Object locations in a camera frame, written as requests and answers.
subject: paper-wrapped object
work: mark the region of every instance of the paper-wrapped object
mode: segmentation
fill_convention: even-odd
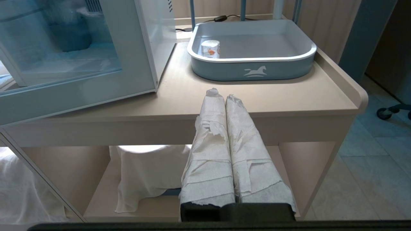
[[[224,98],[208,90],[197,117],[196,136],[181,178],[180,204],[235,203]]]
[[[227,126],[233,163],[234,191],[243,203],[288,203],[291,190],[281,179],[242,101],[227,97]]]

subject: tiled floor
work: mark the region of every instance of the tiled floor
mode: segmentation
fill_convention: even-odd
[[[342,144],[306,220],[411,219],[411,120],[375,112],[398,102],[366,76],[369,103]]]

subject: white towel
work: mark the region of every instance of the white towel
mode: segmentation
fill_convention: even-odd
[[[9,149],[0,147],[0,224],[66,222],[63,204]]]
[[[180,204],[235,203],[224,98],[208,90],[197,117],[196,136],[181,178]]]
[[[135,212],[141,199],[181,188],[189,152],[189,145],[110,146],[111,161],[121,167],[115,212]]]
[[[281,179],[242,101],[227,97],[227,126],[233,163],[234,190],[243,203],[288,203],[291,190]]]

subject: glass fridge door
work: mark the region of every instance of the glass fridge door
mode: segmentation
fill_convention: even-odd
[[[156,90],[134,0],[1,0],[0,126]]]

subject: mini fridge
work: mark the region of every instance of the mini fridge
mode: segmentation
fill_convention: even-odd
[[[0,126],[156,92],[175,41],[171,0],[1,0]]]

